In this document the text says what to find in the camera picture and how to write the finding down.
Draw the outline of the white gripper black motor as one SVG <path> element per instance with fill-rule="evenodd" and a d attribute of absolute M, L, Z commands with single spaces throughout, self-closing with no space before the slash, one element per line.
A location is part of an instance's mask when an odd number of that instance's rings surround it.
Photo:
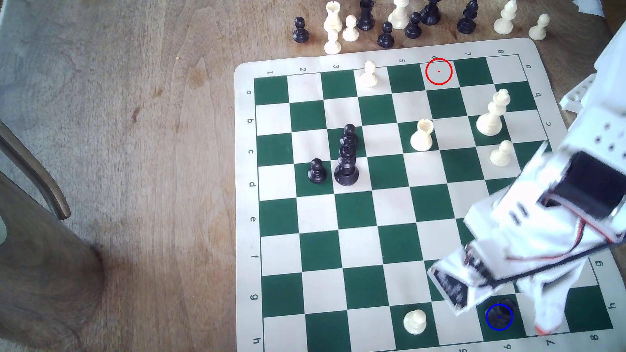
<path fill-rule="evenodd" d="M 535 307 L 535 331 L 563 321 L 585 259 L 625 244 L 625 161 L 613 151 L 544 141 L 511 185 L 472 205 L 465 223 L 475 240 L 462 265 L 472 281 L 507 283 Z"/>

